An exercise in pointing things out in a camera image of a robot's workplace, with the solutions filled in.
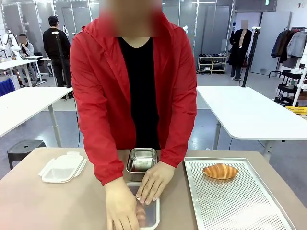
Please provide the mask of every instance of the seated person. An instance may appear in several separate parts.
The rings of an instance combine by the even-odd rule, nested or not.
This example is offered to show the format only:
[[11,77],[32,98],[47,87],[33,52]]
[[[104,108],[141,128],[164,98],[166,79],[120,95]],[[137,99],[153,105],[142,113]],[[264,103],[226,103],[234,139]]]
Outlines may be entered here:
[[[34,47],[33,45],[28,41],[28,38],[25,34],[20,34],[19,35],[19,46],[21,48],[20,50],[20,54],[22,57],[27,57],[27,56],[34,56]],[[34,78],[35,80],[39,79],[39,75],[38,75],[38,71],[37,71],[37,67],[34,63],[31,63],[32,68],[34,69]]]

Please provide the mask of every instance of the tripod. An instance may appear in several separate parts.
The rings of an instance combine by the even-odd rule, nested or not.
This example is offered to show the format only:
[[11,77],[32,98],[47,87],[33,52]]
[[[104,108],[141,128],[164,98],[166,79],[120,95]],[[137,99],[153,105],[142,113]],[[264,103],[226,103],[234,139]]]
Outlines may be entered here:
[[64,55],[63,55],[63,50],[62,50],[62,45],[61,45],[61,40],[59,38],[59,35],[56,35],[56,40],[57,40],[57,44],[58,44],[58,48],[59,48],[59,58],[61,60],[61,65],[63,68],[63,74],[64,74],[64,80],[66,82],[66,88],[70,88],[70,86],[68,85],[68,78],[66,75],[66,71],[65,71],[65,65],[64,65]]
[[254,58],[259,33],[260,33],[260,29],[256,29],[255,33],[254,33],[253,44],[251,45],[251,51],[250,51],[250,54],[248,56],[248,65],[246,66],[242,87],[246,87],[246,81],[248,79],[248,72],[249,72],[249,69],[251,67],[251,63],[252,63],[253,58]]

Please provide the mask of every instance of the red jacket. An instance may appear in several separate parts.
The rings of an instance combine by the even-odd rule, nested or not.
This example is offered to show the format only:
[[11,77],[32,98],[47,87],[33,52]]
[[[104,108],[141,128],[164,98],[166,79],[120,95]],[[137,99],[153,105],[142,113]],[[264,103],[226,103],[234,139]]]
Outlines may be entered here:
[[[159,24],[164,32],[153,38],[153,55],[161,161],[177,167],[194,126],[196,72],[185,31],[164,15]],[[99,28],[95,20],[74,37],[70,62],[85,151],[97,179],[105,185],[122,176],[124,165],[117,150],[134,148],[136,132],[118,39],[101,36]]]

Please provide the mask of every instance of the black stool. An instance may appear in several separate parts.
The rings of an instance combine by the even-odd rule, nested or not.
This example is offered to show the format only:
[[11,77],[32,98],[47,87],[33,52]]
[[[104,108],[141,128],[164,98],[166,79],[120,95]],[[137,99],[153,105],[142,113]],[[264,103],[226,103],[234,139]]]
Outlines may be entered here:
[[8,150],[10,169],[13,169],[13,161],[22,161],[30,152],[39,147],[46,147],[42,140],[23,140]]

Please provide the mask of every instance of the black coat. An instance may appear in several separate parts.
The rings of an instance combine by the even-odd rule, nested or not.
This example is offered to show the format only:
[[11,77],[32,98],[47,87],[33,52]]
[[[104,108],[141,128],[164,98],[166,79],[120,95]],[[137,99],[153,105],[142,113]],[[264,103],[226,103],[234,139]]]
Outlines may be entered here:
[[244,59],[251,41],[251,31],[250,30],[246,31],[242,48],[240,49],[239,42],[242,35],[242,31],[243,29],[236,31],[230,38],[230,44],[232,44],[232,50],[229,56],[229,64],[231,66],[243,67],[244,64]]

